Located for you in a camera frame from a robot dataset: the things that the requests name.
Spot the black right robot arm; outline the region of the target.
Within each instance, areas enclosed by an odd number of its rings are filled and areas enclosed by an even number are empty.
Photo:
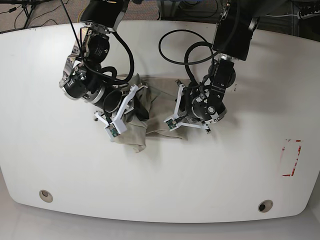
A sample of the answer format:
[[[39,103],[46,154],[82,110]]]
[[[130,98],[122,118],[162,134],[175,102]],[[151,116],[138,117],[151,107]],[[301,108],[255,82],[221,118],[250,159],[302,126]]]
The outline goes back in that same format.
[[[129,82],[134,75],[134,57],[117,33],[128,5],[127,0],[89,2],[80,18],[84,27],[74,35],[75,43],[59,82],[59,87],[69,99],[83,99],[99,108],[94,113],[95,120],[105,125],[104,129],[111,140],[127,131],[124,116],[135,115],[143,122],[149,119],[148,111],[137,97],[137,93],[146,85]],[[129,73],[124,79],[117,77],[115,67],[101,65],[110,52],[110,35],[128,54]]]

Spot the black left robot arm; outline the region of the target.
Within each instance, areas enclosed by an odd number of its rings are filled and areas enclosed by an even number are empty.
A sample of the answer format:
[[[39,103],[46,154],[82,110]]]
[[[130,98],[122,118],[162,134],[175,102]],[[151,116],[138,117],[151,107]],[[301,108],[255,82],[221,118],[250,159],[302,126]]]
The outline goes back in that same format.
[[[191,45],[184,55],[181,65],[189,77],[189,85],[180,81],[173,115],[164,122],[170,131],[185,126],[211,131],[210,124],[222,120],[227,113],[223,103],[227,88],[236,78],[234,61],[245,61],[248,56],[253,32],[263,14],[263,4],[259,0],[229,0],[226,2],[217,24],[213,42],[203,39]],[[197,47],[208,47],[211,61],[208,73],[201,81],[196,81],[190,66],[201,61],[189,61],[191,52]]]

